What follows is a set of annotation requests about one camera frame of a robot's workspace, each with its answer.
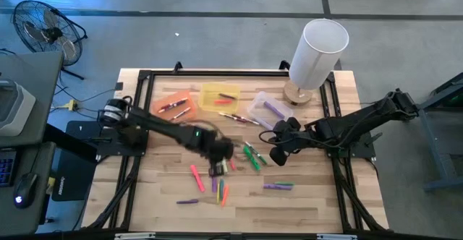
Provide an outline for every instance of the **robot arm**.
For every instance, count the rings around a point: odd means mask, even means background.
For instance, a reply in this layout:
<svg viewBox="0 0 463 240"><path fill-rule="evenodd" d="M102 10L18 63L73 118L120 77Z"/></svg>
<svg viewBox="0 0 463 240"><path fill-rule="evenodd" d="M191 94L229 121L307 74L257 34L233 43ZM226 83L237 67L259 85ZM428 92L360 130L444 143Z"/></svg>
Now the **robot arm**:
<svg viewBox="0 0 463 240"><path fill-rule="evenodd" d="M100 122L115 128L120 134L119 140L122 143L126 145L139 143L142 131L138 127L158 132L173 138L179 145L209 160L210 176L223 175L221 166L216 164L224 158L230 159L233 156L233 142L227 137L219 137L216 130L166 121L141 108L130 107L127 101L121 99L111 99L102 112Z"/></svg>
<svg viewBox="0 0 463 240"><path fill-rule="evenodd" d="M289 154L298 153L301 149L316 147L326 150L348 148L360 136L390 120L408 121L417 116L417 107L408 93L399 89L389 92L383 99L371 106L342 117L328 117L301 125L291 117L287 121L279 121L273 131L275 136L269 141L273 144L271 158L280 166L286 163Z"/></svg>

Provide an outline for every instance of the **concrete floor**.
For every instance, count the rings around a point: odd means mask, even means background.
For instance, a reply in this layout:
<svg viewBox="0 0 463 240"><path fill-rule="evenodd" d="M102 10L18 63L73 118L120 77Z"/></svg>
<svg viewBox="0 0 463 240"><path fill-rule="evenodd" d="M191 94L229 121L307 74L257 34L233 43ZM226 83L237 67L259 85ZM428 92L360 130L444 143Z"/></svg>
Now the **concrete floor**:
<svg viewBox="0 0 463 240"><path fill-rule="evenodd" d="M11 8L22 0L0 0ZM158 12L288 12L321 13L321 0L41 0L58 8ZM338 14L462 15L463 0L329 0ZM17 37L8 14L0 14L0 48L28 50ZM63 75L69 92L87 98L114 86L122 67L234 67L274 69L291 60L303 26L310 19L211 17L70 17L82 25L81 59L69 69L83 82ZM382 98L400 87L416 102L462 71L463 21L339 20L350 34L341 57L342 69L353 70L360 100ZM85 103L101 108L102 95ZM56 96L56 104L69 98ZM48 122L65 129L69 120L85 120L57 111ZM380 185L391 229L400 233L463 238L461 189L424 193L424 183L437 179L418 120L387 123L375 130ZM69 230L82 202L51 202L48 216L56 223L39 232Z"/></svg>

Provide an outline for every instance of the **lamp base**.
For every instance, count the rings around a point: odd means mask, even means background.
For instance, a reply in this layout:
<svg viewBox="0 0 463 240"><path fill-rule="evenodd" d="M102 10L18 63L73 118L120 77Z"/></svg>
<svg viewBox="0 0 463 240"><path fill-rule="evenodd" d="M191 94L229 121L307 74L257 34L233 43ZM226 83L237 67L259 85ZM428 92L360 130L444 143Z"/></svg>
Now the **lamp base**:
<svg viewBox="0 0 463 240"><path fill-rule="evenodd" d="M286 82L283 88L284 98L293 106L301 106L310 101L312 90L299 89L291 80Z"/></svg>

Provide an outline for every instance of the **fan guard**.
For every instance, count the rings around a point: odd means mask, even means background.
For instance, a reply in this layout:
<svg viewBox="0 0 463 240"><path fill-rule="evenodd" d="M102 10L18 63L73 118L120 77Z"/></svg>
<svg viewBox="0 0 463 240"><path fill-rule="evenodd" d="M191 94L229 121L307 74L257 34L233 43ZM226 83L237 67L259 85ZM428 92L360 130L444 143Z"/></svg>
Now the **fan guard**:
<svg viewBox="0 0 463 240"><path fill-rule="evenodd" d="M87 33L58 9L41 1L21 1L13 12L13 25L22 42L32 51L63 51L64 66L75 64L82 55ZM84 32L80 37L75 26Z"/></svg>

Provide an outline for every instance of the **wooden tabletop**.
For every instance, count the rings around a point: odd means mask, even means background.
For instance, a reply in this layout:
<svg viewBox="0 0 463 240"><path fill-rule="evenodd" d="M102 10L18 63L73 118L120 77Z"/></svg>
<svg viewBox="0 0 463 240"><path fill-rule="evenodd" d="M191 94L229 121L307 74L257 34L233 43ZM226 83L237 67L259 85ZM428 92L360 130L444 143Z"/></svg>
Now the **wooden tabletop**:
<svg viewBox="0 0 463 240"><path fill-rule="evenodd" d="M134 96L139 69L121 69L118 82L124 89L116 97ZM351 71L335 71L336 86L343 115L360 109ZM241 87L238 114L247 116L246 107L255 95L265 91L294 110L294 116L305 124L323 118L320 93L314 91L305 106L291 106L283 99L282 90L288 77L156 77L152 101L180 90L190 90L197 100L203 83L222 82ZM332 109L330 89L328 99ZM132 209L131 231L231 231L266 233L341 232L341 221L334 187L333 169L325 152L305 149L291 155L285 166L277 166L268 156L272 145L258 139L265 130L254 124L242 124L214 112L197 109L197 118L212 121L227 136L248 141L268 160L256 172L248 161L234 159L237 171L224 177L229 185L225 207L216 204L208 178L208 161L180 147L168 137L150 133L148 149L142 158ZM121 158L110 157L98 165L82 226L92 223L109 203L116 189ZM206 191L201 193L190 171L195 164ZM388 227L375 171L370 163L353 159L352 168L357 193L365 207L384 227ZM263 189L264 183L293 181L292 191ZM199 199L194 205L177 205L177 200ZM120 223L125 199L119 211ZM349 220L353 223L352 206L347 201Z"/></svg>

